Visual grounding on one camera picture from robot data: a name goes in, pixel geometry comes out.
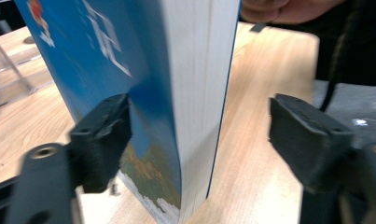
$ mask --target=thick book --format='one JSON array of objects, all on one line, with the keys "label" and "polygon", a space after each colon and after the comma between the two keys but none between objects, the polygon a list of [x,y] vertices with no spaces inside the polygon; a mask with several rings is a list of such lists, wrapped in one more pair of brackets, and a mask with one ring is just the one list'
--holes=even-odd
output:
[{"label": "thick book", "polygon": [[159,223],[186,222],[209,195],[240,1],[16,3],[74,120],[128,93],[118,178]]}]

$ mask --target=logo on book cover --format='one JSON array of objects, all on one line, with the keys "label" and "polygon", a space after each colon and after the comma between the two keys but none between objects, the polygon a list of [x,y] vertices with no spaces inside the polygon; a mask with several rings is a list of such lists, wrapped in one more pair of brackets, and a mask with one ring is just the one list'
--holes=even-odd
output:
[{"label": "logo on book cover", "polygon": [[95,36],[97,37],[100,50],[104,57],[112,62],[118,69],[120,69],[127,76],[131,77],[129,69],[118,62],[115,57],[115,50],[121,52],[120,44],[118,42],[118,37],[116,36],[114,25],[112,21],[109,20],[106,15],[101,14],[94,10],[88,2],[83,0],[83,4],[88,10],[87,18],[91,22],[92,28],[94,29]]},{"label": "logo on book cover", "polygon": [[28,5],[28,8],[30,9],[31,15],[34,18],[34,21],[41,28],[40,37],[49,46],[55,47],[54,46],[54,41],[50,37],[48,23],[42,17],[43,8],[42,8],[42,5],[40,4],[39,0],[29,0],[28,3],[27,3],[27,5]]}]

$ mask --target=light wood surface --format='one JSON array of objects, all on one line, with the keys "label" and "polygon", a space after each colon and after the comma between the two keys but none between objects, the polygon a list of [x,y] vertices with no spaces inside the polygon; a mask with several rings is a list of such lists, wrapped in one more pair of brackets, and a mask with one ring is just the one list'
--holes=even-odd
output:
[{"label": "light wood surface", "polygon": [[[236,36],[211,194],[188,223],[299,220],[300,185],[268,142],[269,97],[311,99],[318,40],[275,28],[257,34],[251,27],[240,23]],[[0,182],[18,173],[32,147],[67,142],[73,125],[54,85],[1,107]],[[154,223],[125,187],[119,193],[115,222]]]}]

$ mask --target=dark clothing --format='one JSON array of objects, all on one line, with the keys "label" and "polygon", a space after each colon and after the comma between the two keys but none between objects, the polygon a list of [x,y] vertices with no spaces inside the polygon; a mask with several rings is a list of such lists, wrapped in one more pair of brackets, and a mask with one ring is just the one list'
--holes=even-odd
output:
[{"label": "dark clothing", "polygon": [[[347,0],[321,17],[299,25],[271,26],[317,35],[320,46],[316,78],[327,80],[332,53],[343,32],[345,19],[351,13],[352,4],[352,0]],[[376,0],[367,0],[365,3],[355,41],[348,51],[341,82],[376,86]]]}]

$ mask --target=person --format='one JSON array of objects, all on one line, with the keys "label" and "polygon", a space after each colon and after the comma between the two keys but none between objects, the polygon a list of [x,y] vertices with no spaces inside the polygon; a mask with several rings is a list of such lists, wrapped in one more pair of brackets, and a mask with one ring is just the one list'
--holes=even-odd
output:
[{"label": "person", "polygon": [[353,13],[360,17],[353,22],[356,29],[341,82],[376,86],[376,0],[243,0],[240,16],[241,21],[317,35],[316,78],[328,80],[334,49]]}]

